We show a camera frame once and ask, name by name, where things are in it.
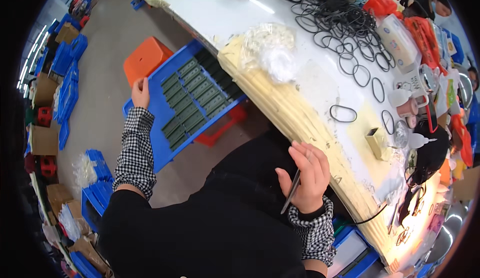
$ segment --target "blue plastic tray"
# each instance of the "blue plastic tray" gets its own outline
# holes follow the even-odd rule
[[[170,77],[179,67],[185,64],[190,60],[194,55],[200,50],[203,49],[203,46],[196,39],[191,41],[189,44],[181,48],[173,56],[171,56],[167,61],[156,69],[150,77],[148,77],[148,90],[150,92],[150,105],[148,110],[155,116],[153,121],[152,130],[150,131],[150,142],[152,144],[153,150],[153,171],[158,173],[167,163],[173,161],[173,158],[180,153],[186,146],[194,142],[194,139],[202,134],[209,126],[213,125],[217,120],[222,116],[228,113],[233,107],[237,106],[238,103],[243,101],[247,96],[242,95],[237,100],[233,101],[220,113],[218,113],[212,119],[206,117],[205,110],[198,104],[194,99],[195,105],[200,109],[203,114],[203,117],[207,120],[207,124],[201,127],[193,135],[190,135],[189,138],[182,143],[175,151],[170,149],[170,143],[165,138],[165,135],[162,132],[163,126],[173,117],[175,111],[170,108],[169,104],[166,101],[165,95],[163,95],[163,89],[161,83],[168,77]],[[202,73],[213,83],[217,88],[225,95],[225,92],[220,89],[215,80],[210,76],[210,74],[202,70]],[[123,106],[123,116],[127,117],[128,110],[134,106],[132,99],[129,99]]]
[[[62,151],[65,147],[69,134],[70,129],[68,127],[68,120],[64,120],[60,127],[60,132],[58,132],[58,148],[60,149],[60,151]]]

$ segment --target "cardboard box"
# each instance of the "cardboard box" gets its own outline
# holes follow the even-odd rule
[[[79,35],[78,30],[72,26],[71,23],[64,23],[60,29],[55,41],[61,43],[62,41],[70,44]]]
[[[55,129],[30,125],[28,142],[32,155],[56,156],[58,153],[59,135]]]
[[[33,97],[35,107],[51,107],[53,95],[57,90],[58,83],[48,78],[48,75],[40,72],[36,79],[36,91]]]
[[[74,199],[65,185],[60,183],[47,185],[46,196],[48,197],[48,201],[52,206],[52,211],[56,218],[58,218],[59,212],[62,210],[62,204]]]
[[[80,228],[80,233],[82,235],[88,235],[92,230],[82,216],[82,204],[78,200],[73,200],[67,203],[70,213],[73,216],[73,219],[77,222],[77,226]]]
[[[69,247],[70,252],[80,252],[94,267],[105,277],[110,277],[111,269],[103,261],[102,257],[93,248],[92,244],[85,237],[77,239],[73,246]]]

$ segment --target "green plastic part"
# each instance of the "green plastic part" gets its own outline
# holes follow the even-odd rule
[[[188,133],[190,135],[193,135],[196,131],[198,131],[201,127],[203,127],[205,124],[207,124],[206,119],[199,119],[198,122],[193,126],[190,130],[188,130]]]
[[[202,73],[198,74],[195,78],[191,79],[189,83],[185,84],[185,88],[191,92],[192,89],[195,89],[198,85],[200,85],[204,80],[206,80],[207,77],[205,77]]]
[[[223,109],[225,109],[227,106],[229,105],[229,103],[227,101],[220,101],[220,104],[218,104],[217,106],[215,106],[215,108],[212,108],[212,110],[210,111],[210,113],[207,113],[207,117],[209,119],[212,119],[214,116],[216,116],[217,114],[220,113],[220,111],[222,111]]]
[[[195,66],[193,69],[191,69],[188,73],[185,74],[185,76],[182,77],[183,84],[189,83],[190,80],[195,78],[195,76],[198,75],[198,73],[200,73],[200,71],[201,71],[200,66]]]
[[[197,101],[200,106],[204,106],[208,101],[210,101],[214,96],[219,94],[219,90],[215,87],[215,85],[210,86],[207,91],[205,91],[201,96],[198,97]]]
[[[179,146],[182,145],[182,143],[186,142],[188,140],[188,136],[183,133],[176,141],[175,143],[170,143],[170,149],[172,151],[175,151]]]
[[[177,81],[163,94],[165,95],[166,100],[170,101],[173,95],[175,95],[179,91],[183,92],[183,89],[182,89],[182,85],[180,84],[180,81]]]
[[[198,122],[201,120],[201,119],[205,119],[204,118],[204,115],[200,112],[200,110],[197,110],[196,112],[190,114],[190,116],[185,119],[185,121],[183,122],[183,126],[185,126],[185,129],[187,131],[191,130],[196,124],[198,124]]]
[[[168,102],[168,105],[170,105],[170,108],[173,108],[175,107],[180,101],[182,101],[183,99],[185,99],[185,97],[188,96],[188,93],[183,91],[181,92],[177,92],[176,94],[174,94],[167,102]]]
[[[192,101],[190,104],[183,107],[183,109],[180,110],[178,113],[175,113],[175,116],[177,117],[177,119],[180,120],[180,122],[183,122],[185,119],[187,119],[187,117],[189,117],[190,114],[194,113],[196,110],[198,110],[198,107]]]
[[[204,92],[208,89],[210,85],[212,85],[210,80],[205,79],[202,83],[200,83],[200,85],[192,89],[190,93],[193,95],[195,99],[197,99],[204,94]]]
[[[163,88],[163,93],[165,93],[165,91],[167,91],[178,80],[179,76],[176,72],[174,72],[170,77],[166,78],[161,84]]]
[[[187,93],[185,93],[185,95],[180,101],[176,102],[175,104],[172,104],[170,107],[173,108],[173,110],[175,110],[176,113],[178,113],[183,109],[183,107],[190,104],[190,102],[193,102],[192,98],[190,98],[190,96]]]
[[[212,110],[215,110],[218,106],[220,106],[224,101],[225,96],[223,96],[222,94],[218,94],[202,107],[205,109],[205,112],[209,114]]]
[[[178,69],[180,77],[183,77],[183,75],[188,73],[195,65],[197,65],[197,59],[195,59],[195,57],[187,61],[187,63]]]
[[[162,132],[165,134],[165,137],[168,137],[179,125],[179,119],[177,119],[176,116],[173,116],[162,128]]]

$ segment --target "black cable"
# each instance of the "black cable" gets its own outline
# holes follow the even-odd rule
[[[375,93],[375,80],[377,80],[379,83],[380,83],[380,86],[381,86],[381,93],[383,94],[383,99],[380,101],[377,97],[377,94]],[[384,89],[384,85],[383,83],[380,81],[379,78],[377,77],[374,77],[372,80],[371,80],[371,91],[373,92],[373,96],[375,97],[375,99],[379,102],[379,103],[383,103],[385,102],[385,89]]]
[[[387,204],[385,204],[385,206],[382,207],[382,208],[380,209],[380,211],[377,212],[376,215],[372,216],[371,218],[369,218],[369,219],[367,219],[367,220],[365,220],[365,221],[361,221],[361,222],[358,222],[358,223],[345,224],[345,226],[355,226],[355,225],[365,224],[366,222],[369,222],[369,221],[373,220],[377,215],[379,215],[379,214],[385,209],[385,207],[387,207]]]
[[[388,113],[388,115],[390,116],[390,118],[392,119],[392,131],[390,132],[388,130],[388,127],[387,127],[387,123],[385,122],[385,117],[384,117],[384,113]],[[395,125],[393,124],[393,115],[388,111],[388,110],[383,110],[381,112],[381,121],[383,122],[383,125],[385,126],[385,130],[387,131],[388,135],[393,135],[393,133],[395,132]]]

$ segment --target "small box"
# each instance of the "small box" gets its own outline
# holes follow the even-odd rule
[[[69,45],[79,34],[78,30],[71,23],[64,23],[55,41],[58,43],[64,41]]]
[[[387,145],[387,137],[382,128],[372,128],[365,136],[370,149],[373,151],[375,158],[381,161],[388,161],[392,155],[392,148]]]

